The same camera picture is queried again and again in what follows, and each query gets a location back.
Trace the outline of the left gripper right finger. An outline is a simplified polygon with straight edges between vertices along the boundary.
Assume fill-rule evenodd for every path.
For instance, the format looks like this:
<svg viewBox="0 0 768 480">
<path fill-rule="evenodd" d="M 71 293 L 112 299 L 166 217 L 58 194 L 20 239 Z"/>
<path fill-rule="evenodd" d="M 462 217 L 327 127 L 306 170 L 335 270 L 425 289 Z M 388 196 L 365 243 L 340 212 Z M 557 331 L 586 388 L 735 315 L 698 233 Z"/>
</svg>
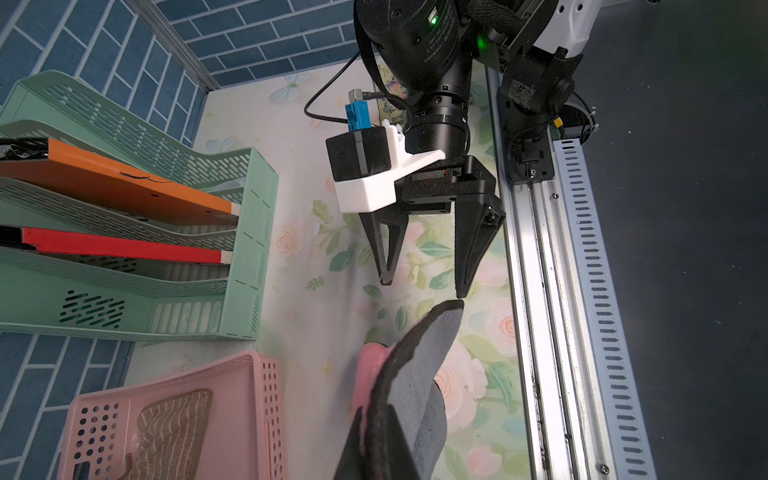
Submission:
<svg viewBox="0 0 768 480">
<path fill-rule="evenodd" d="M 387 406 L 384 427 L 384 478 L 419 480 L 420 476 L 393 406 Z"/>
</svg>

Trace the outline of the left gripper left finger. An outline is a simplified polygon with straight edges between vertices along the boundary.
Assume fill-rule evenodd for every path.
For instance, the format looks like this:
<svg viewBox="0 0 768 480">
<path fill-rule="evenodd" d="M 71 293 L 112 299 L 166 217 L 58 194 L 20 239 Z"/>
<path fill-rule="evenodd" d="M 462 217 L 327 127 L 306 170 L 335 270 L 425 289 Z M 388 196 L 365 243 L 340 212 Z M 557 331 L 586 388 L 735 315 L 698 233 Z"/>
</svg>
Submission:
<svg viewBox="0 0 768 480">
<path fill-rule="evenodd" d="M 365 480 L 364 455 L 362 445 L 362 420 L 363 408 L 359 407 L 354 415 L 348 432 L 340 460 L 338 462 L 334 480 Z"/>
</svg>

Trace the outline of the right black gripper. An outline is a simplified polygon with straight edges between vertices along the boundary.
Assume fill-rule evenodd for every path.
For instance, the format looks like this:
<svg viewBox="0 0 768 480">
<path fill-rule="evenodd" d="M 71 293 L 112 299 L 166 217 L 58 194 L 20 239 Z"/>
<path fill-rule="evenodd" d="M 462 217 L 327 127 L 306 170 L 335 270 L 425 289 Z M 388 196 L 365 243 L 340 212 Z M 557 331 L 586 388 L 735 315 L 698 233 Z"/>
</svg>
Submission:
<svg viewBox="0 0 768 480">
<path fill-rule="evenodd" d="M 455 206 L 455 287 L 466 298 L 480 262 L 505 220 L 495 176 L 474 156 L 438 161 L 395 182 L 396 206 L 359 218 L 380 283 L 391 285 L 405 241 L 408 214 L 443 214 Z"/>
</svg>

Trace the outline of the pink and grey dishcloth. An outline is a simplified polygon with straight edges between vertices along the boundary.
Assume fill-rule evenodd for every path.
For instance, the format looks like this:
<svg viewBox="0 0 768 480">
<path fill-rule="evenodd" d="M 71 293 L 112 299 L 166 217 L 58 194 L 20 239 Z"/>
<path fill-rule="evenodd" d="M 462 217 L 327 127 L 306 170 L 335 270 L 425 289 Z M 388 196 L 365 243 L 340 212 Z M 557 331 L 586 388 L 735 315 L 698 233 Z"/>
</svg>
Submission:
<svg viewBox="0 0 768 480">
<path fill-rule="evenodd" d="M 397 343 L 366 343 L 360 350 L 352 401 L 363 408 L 366 479 L 385 479 L 383 454 L 387 406 L 394 407 L 420 479 L 429 479 L 447 438 L 446 408 L 435 377 L 458 333 L 461 300 L 434 307 Z"/>
</svg>

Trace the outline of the brown striped dishcloth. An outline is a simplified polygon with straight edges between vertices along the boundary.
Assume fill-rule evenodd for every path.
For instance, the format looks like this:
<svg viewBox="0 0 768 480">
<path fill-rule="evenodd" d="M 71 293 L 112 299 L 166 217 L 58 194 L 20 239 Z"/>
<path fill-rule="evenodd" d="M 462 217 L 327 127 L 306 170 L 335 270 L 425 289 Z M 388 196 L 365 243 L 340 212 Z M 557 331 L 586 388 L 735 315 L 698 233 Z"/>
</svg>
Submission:
<svg viewBox="0 0 768 480">
<path fill-rule="evenodd" d="M 198 389 L 154 402 L 138 416 L 138 451 L 125 456 L 123 479 L 196 477 L 214 394 Z"/>
</svg>

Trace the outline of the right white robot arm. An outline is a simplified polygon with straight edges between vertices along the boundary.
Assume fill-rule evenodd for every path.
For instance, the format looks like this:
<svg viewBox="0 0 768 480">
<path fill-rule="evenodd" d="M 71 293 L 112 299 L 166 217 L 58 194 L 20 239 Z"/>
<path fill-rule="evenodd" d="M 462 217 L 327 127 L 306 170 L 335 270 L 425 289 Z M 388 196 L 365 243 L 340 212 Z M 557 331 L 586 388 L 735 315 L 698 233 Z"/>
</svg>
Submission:
<svg viewBox="0 0 768 480">
<path fill-rule="evenodd" d="M 465 297 L 505 213 L 496 181 L 469 152 L 472 65 L 497 71 L 503 160 L 514 183 L 549 180 L 550 125 L 575 89 L 573 75 L 601 9 L 598 1 L 357 1 L 359 53 L 381 94 L 386 66 L 407 90 L 389 96 L 402 129 L 359 132 L 351 164 L 334 179 L 343 211 L 360 216 L 380 281 L 393 281 L 413 214 L 455 217 L 454 279 Z"/>
</svg>

